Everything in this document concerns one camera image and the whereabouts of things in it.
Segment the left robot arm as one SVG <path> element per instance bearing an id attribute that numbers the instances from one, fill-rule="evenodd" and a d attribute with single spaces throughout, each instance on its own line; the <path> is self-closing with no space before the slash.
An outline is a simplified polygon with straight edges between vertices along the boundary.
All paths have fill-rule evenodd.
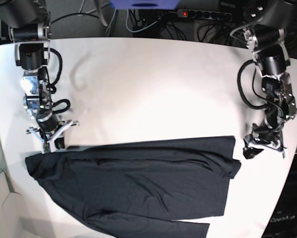
<path id="1" fill-rule="evenodd" d="M 230 32 L 234 37 L 238 31 L 243 31 L 252 56 L 238 71 L 238 91 L 249 108 L 265 113 L 263 121 L 253 124 L 251 133 L 244 137 L 243 155 L 253 159 L 265 149 L 285 154 L 282 129 L 297 115 L 291 78 L 286 71 L 291 61 L 285 38 L 287 28 L 297 17 L 297 0 L 257 0 L 247 6 L 243 16 L 244 23 Z M 255 64 L 262 79 L 265 104 L 261 106 L 251 104 L 241 86 L 241 75 L 251 64 Z"/>

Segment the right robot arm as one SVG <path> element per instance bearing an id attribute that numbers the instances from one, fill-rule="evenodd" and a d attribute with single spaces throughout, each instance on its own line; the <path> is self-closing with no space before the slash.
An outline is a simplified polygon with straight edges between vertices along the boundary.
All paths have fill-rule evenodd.
<path id="1" fill-rule="evenodd" d="M 42 153 L 65 148 L 65 131 L 77 121 L 63 120 L 71 103 L 68 99 L 53 102 L 55 85 L 60 79 L 63 60 L 50 47 L 50 12 L 43 0 L 0 0 L 0 19 L 8 25 L 14 43 L 17 66 L 24 71 L 20 81 L 24 90 L 23 106 L 37 123 L 27 129 L 42 144 Z"/>

